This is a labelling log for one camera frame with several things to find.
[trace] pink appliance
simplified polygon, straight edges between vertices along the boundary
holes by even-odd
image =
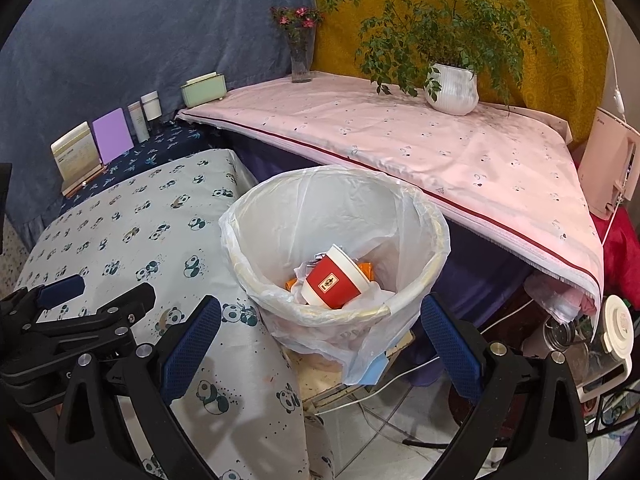
[[[638,146],[637,131],[606,110],[596,110],[578,178],[589,211],[598,218],[610,218],[620,194],[631,200],[640,174]]]

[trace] bolt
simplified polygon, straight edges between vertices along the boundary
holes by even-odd
[[[564,354],[562,352],[558,352],[558,351],[551,352],[551,358],[559,365],[564,363]]]
[[[495,343],[491,343],[489,350],[491,350],[491,353],[495,355],[505,355],[507,353],[507,347],[497,341]]]
[[[87,366],[91,362],[91,354],[82,354],[78,358],[78,364],[80,366]]]
[[[136,348],[136,355],[138,357],[148,357],[149,355],[151,355],[151,352],[153,350],[154,348],[151,345],[149,345],[148,343],[144,343]]]

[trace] red and white cup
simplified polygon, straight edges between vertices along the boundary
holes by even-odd
[[[334,244],[306,277],[302,297],[308,304],[338,309],[370,286],[364,272]]]

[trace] white flower pot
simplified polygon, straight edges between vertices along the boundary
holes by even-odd
[[[442,88],[437,94],[437,101],[431,99],[426,92],[428,103],[436,110],[449,115],[467,115],[478,104],[478,78],[471,70],[452,66],[434,64],[440,73],[433,73],[433,78]]]

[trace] purple notebook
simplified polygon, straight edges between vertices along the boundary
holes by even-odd
[[[96,119],[93,127],[95,143],[103,164],[109,164],[114,158],[133,148],[122,108]]]

